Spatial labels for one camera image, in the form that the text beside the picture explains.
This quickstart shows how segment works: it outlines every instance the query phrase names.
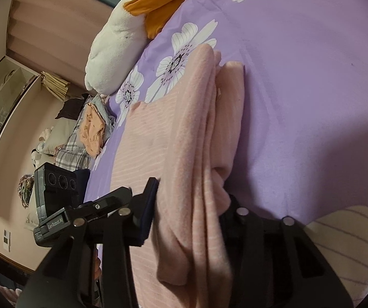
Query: hand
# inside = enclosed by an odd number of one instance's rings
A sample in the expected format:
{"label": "hand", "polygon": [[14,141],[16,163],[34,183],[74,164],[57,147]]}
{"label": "hand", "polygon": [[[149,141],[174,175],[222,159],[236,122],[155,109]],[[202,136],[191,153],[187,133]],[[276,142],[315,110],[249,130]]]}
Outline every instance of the hand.
{"label": "hand", "polygon": [[93,277],[94,280],[96,281],[99,278],[99,276],[101,276],[101,268],[100,268],[101,260],[99,258],[99,251],[97,250],[97,248],[95,248],[93,251],[93,263],[94,263]]}

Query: gray garment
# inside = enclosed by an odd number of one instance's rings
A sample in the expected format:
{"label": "gray garment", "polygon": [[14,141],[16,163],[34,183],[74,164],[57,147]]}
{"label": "gray garment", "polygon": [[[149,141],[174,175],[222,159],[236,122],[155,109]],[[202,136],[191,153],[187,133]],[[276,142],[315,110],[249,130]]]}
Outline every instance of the gray garment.
{"label": "gray garment", "polygon": [[104,144],[109,139],[111,133],[113,133],[115,127],[115,117],[110,116],[107,108],[105,107],[103,101],[101,100],[100,95],[97,95],[91,100],[91,104],[94,104],[99,112],[101,118],[103,118],[105,122],[104,136],[103,141]]}

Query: yellow fabric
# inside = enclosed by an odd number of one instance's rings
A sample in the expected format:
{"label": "yellow fabric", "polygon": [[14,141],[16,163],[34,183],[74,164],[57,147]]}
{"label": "yellow fabric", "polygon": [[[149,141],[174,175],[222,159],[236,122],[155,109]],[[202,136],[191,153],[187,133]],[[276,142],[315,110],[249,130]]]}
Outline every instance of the yellow fabric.
{"label": "yellow fabric", "polygon": [[147,14],[146,31],[154,39],[184,0],[132,0],[124,8],[133,16]]}

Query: small plush toy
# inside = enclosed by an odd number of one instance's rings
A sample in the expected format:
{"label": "small plush toy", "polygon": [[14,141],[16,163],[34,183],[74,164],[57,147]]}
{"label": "small plush toy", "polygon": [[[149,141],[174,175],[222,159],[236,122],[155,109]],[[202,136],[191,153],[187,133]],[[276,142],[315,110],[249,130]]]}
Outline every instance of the small plush toy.
{"label": "small plush toy", "polygon": [[121,0],[91,45],[85,86],[99,94],[116,92],[148,43],[145,15],[132,16]]}

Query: wall switch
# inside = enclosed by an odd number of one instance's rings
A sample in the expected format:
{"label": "wall switch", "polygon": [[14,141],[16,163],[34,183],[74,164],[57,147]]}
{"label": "wall switch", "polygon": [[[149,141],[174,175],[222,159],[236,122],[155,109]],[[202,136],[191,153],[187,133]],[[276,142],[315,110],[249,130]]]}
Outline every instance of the wall switch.
{"label": "wall switch", "polygon": [[10,232],[6,229],[4,230],[3,235],[3,248],[10,252]]}

